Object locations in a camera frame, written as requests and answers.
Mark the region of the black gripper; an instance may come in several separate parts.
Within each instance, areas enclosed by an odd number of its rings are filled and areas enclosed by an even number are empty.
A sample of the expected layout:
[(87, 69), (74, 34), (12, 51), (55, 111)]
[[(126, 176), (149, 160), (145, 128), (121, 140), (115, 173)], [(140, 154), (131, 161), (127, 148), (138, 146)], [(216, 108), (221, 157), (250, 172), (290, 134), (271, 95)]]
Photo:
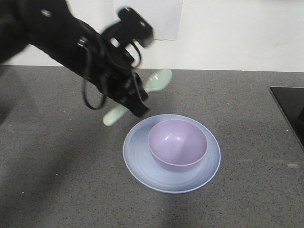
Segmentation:
[[(143, 88), (142, 80), (135, 73), (132, 66), (123, 67), (116, 64), (108, 52), (104, 41), (99, 38), (100, 55), (106, 57), (106, 63), (97, 72), (97, 89), (102, 94), (100, 104), (105, 103), (106, 98), (110, 98), (120, 105), (127, 105), (128, 109), (136, 117), (144, 116), (149, 108), (144, 105), (148, 99), (148, 94)], [(92, 45), (85, 37), (82, 37), (78, 45), (86, 51), (86, 66), (83, 73), (82, 98), (85, 104), (89, 104), (86, 96), (86, 84), (93, 81), (93, 49)]]

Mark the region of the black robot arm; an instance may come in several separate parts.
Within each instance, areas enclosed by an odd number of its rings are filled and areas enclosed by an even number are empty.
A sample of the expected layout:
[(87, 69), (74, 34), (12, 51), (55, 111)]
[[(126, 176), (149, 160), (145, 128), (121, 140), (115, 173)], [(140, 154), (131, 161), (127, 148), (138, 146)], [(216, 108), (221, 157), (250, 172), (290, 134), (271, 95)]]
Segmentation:
[(102, 33), (75, 18), (64, 0), (3, 0), (0, 3), (0, 60), (33, 45), (92, 83), (102, 94), (141, 117), (148, 94), (134, 71), (127, 46), (146, 47), (153, 29), (134, 9), (124, 7), (119, 21)]

